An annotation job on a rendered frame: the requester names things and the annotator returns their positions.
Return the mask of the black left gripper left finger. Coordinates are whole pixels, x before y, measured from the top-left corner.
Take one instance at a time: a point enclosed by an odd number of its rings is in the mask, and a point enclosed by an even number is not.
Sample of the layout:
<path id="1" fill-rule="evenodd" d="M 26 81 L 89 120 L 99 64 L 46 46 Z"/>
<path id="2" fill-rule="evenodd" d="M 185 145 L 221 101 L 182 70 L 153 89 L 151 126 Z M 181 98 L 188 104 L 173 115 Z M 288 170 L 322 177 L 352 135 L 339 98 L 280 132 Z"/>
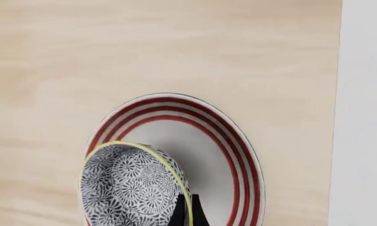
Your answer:
<path id="1" fill-rule="evenodd" d="M 189 226 L 186 199 L 183 194 L 178 195 L 175 209 L 167 226 Z"/>

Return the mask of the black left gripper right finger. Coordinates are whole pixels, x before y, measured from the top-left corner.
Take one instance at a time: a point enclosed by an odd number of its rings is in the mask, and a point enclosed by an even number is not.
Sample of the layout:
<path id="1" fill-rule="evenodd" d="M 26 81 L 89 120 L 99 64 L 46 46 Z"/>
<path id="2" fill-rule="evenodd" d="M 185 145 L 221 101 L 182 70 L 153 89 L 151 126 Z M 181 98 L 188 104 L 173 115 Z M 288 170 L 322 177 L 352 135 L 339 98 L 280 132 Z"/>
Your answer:
<path id="1" fill-rule="evenodd" d="M 198 194 L 192 195 L 193 226 L 210 226 L 203 212 Z"/>

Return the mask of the white plate with red rings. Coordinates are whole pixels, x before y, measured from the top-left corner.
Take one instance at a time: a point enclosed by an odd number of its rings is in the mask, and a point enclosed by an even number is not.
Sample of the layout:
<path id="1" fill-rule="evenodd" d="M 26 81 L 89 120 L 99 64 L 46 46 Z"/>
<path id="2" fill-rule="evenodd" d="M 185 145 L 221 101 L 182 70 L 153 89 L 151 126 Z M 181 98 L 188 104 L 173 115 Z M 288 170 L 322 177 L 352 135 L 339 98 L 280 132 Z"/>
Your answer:
<path id="1" fill-rule="evenodd" d="M 210 226 L 262 226 L 265 184 L 260 163 L 241 129 L 216 107 L 183 94 L 132 99 L 113 110 L 85 146 L 127 141 L 167 152 L 199 195 Z"/>

